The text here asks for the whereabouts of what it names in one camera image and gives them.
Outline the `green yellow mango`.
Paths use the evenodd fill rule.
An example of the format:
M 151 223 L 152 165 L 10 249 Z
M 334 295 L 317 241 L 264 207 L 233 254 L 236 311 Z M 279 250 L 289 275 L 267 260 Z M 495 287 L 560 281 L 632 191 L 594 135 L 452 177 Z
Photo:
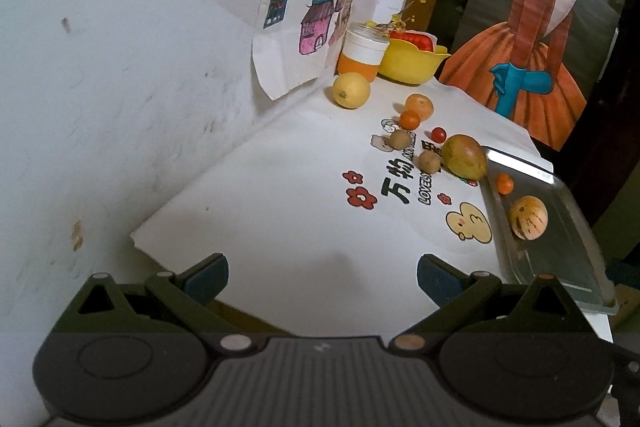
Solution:
M 472 136 L 451 135 L 442 146 L 442 163 L 459 178 L 480 181 L 488 173 L 484 148 Z

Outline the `yellow lemon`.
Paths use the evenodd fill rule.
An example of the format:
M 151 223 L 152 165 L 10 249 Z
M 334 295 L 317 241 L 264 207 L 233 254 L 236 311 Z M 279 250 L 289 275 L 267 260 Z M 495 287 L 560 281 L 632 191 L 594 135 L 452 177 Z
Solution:
M 358 72 L 345 72 L 338 75 L 332 84 L 333 101 L 347 109 L 357 109 L 369 100 L 371 85 L 369 80 Z

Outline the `tan striped round fruit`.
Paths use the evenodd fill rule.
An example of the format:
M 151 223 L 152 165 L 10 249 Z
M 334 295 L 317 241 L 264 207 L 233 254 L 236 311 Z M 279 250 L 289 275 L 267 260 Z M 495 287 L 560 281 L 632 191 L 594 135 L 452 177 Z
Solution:
M 509 211 L 512 232 L 523 241 L 534 241 L 548 227 L 548 210 L 536 196 L 526 195 L 516 200 Z

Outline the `metal baking tray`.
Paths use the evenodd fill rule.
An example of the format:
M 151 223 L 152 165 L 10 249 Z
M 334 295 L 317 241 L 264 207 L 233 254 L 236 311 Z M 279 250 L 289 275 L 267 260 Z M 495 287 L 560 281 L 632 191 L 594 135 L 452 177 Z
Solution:
M 601 249 L 567 186 L 553 174 L 522 158 L 485 148 L 488 173 L 480 180 L 487 217 L 494 233 L 500 267 L 511 282 L 529 284 L 540 274 L 553 274 L 580 309 L 614 315 L 618 311 L 614 284 L 605 275 Z M 498 173 L 514 180 L 511 194 L 495 188 Z M 533 195 L 548 210 L 548 227 L 539 239 L 523 241 L 512 232 L 511 205 Z

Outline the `small tangerine in tray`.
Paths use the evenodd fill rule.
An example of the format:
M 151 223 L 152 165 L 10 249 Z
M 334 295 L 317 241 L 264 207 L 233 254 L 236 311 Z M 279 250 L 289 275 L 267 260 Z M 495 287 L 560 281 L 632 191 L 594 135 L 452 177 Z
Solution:
M 514 190 L 514 180 L 507 173 L 500 172 L 495 179 L 495 188 L 500 195 L 509 195 Z

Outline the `white printed tablecloth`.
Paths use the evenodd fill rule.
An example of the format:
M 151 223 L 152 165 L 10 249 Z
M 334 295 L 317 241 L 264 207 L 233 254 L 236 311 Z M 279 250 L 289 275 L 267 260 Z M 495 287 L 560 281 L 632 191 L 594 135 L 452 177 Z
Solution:
M 450 212 L 483 206 L 478 187 L 383 150 L 408 95 L 385 80 L 355 110 L 311 95 L 160 208 L 134 245 L 175 273 L 224 254 L 222 302 L 279 329 L 395 336 L 434 310 L 416 283 L 421 256 L 508 272 L 494 242 L 448 228 Z

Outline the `red cherry tomato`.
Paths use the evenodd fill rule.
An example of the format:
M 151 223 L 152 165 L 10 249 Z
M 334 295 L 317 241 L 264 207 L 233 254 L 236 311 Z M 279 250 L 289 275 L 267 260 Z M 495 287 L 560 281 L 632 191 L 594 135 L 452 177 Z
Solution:
M 436 127 L 431 131 L 431 139 L 438 143 L 442 144 L 447 140 L 447 133 L 444 128 Z

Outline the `small orange tangerine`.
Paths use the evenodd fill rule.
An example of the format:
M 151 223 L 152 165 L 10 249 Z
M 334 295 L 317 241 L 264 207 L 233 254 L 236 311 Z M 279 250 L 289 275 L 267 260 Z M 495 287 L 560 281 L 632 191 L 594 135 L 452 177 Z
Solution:
M 413 131 L 421 124 L 421 118 L 414 110 L 406 109 L 398 117 L 398 124 L 402 129 Z

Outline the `large orange mandarin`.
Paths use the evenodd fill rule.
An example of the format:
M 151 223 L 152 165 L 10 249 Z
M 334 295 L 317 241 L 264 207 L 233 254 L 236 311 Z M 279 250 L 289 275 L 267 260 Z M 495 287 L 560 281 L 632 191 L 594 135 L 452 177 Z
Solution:
M 434 105 L 426 95 L 413 93 L 406 98 L 405 110 L 412 110 L 422 121 L 426 121 L 433 115 Z

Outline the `yellow plastic bowl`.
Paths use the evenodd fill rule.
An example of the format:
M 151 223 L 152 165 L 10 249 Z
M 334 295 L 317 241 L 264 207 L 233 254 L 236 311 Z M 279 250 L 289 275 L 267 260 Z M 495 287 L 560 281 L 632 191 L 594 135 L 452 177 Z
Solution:
M 405 31 L 423 32 L 436 40 L 433 52 L 421 51 L 410 42 L 392 39 L 388 46 L 378 77 L 393 80 L 408 86 L 420 86 L 431 80 L 439 66 L 450 57 L 446 46 L 437 43 L 437 38 L 428 32 L 406 29 Z

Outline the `red plastic mold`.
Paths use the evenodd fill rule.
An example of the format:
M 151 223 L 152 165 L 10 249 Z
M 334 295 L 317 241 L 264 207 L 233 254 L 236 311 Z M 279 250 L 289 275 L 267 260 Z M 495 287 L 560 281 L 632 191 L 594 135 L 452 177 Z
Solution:
M 433 52 L 436 40 L 423 32 L 392 30 L 390 38 L 410 42 L 421 51 Z

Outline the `white orange glass jar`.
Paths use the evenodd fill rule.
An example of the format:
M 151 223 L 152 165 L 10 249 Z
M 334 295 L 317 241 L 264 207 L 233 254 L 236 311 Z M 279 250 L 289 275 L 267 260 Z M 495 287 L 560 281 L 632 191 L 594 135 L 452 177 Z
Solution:
M 389 45 L 390 39 L 378 28 L 362 23 L 350 24 L 337 60 L 337 74 L 356 72 L 369 82 L 374 81 Z

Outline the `yellow flower twig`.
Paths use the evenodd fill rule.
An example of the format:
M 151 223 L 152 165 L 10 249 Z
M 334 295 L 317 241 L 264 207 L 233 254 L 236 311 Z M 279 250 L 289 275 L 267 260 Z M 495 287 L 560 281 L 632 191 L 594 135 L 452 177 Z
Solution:
M 406 13 L 413 5 L 425 4 L 427 0 L 409 0 L 406 5 L 390 16 L 390 20 L 386 23 L 374 23 L 373 28 L 382 31 L 386 36 L 389 36 L 392 31 L 403 32 L 406 30 L 407 22 L 414 20 L 413 16 L 407 16 Z

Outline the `girl in orange dress poster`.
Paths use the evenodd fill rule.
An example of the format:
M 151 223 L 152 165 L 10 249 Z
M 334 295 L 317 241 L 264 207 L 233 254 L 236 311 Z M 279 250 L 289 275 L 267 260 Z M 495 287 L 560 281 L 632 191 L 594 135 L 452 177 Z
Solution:
M 626 0 L 469 0 L 439 76 L 561 150 L 587 105 Z

